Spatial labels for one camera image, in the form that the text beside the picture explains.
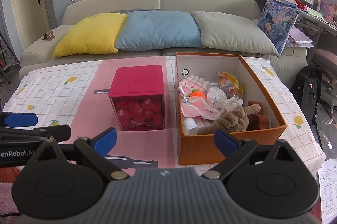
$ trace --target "black backpack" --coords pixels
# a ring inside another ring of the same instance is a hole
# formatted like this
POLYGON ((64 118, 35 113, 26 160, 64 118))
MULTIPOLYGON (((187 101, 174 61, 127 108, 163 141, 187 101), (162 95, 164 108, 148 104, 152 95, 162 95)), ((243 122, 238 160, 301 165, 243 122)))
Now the black backpack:
POLYGON ((317 103, 321 97, 322 71, 318 65, 310 64, 297 75, 291 89, 310 126, 315 122, 317 103))

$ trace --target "sofa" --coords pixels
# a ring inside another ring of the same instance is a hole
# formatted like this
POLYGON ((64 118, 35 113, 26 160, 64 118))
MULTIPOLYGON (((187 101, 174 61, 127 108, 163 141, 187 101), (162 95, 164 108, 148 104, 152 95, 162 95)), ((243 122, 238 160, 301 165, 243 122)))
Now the sofa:
POLYGON ((269 60, 280 80, 291 88, 296 74, 307 66, 307 50, 305 47, 295 49, 285 48, 280 57, 247 52, 234 52, 213 48, 182 48, 157 49, 148 51, 124 51, 116 54, 90 55, 77 54, 64 57, 53 57, 53 51, 63 36, 80 20, 99 13, 129 9, 161 9, 166 11, 193 11, 223 12, 245 17, 255 23, 258 22, 261 11, 255 0, 84 0, 69 5, 63 15, 60 26, 53 30, 55 38, 51 41, 43 37, 32 43, 20 56, 21 70, 19 78, 26 76, 30 71, 83 61, 117 59, 145 56, 170 56, 176 52, 209 52, 231 53, 242 56, 252 56, 269 60))

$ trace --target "gripper logo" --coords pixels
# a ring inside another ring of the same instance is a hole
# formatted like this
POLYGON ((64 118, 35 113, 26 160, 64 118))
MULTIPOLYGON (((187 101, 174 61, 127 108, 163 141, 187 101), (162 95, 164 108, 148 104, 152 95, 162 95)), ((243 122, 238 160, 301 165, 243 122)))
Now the gripper logo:
POLYGON ((0 158, 32 156, 34 150, 0 152, 0 158))

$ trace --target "orange box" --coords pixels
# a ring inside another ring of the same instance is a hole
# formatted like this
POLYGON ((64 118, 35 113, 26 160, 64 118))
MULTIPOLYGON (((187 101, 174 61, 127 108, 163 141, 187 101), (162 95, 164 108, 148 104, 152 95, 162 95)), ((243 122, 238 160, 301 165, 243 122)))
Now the orange box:
MULTIPOLYGON (((259 144, 272 145, 281 136, 286 123, 275 105, 272 97, 263 86, 257 75, 240 55, 212 53, 176 53, 177 86, 183 77, 182 71, 188 70, 187 75, 196 75, 217 83, 216 72, 229 72, 237 78, 243 88, 245 101, 262 102, 266 115, 272 122, 272 128, 266 130, 245 131, 232 133, 236 138, 251 138, 259 144)), ((180 109, 181 98, 177 92, 177 138, 178 163, 180 165, 201 165, 218 163, 225 157, 214 144, 214 135, 185 135, 180 109)))

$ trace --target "printed worksheet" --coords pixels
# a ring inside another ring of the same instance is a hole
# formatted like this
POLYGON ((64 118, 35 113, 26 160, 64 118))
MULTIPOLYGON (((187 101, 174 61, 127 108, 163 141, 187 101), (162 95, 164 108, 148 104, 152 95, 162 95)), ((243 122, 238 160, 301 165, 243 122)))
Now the printed worksheet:
POLYGON ((337 159, 329 159, 318 171, 322 221, 337 216, 337 159))

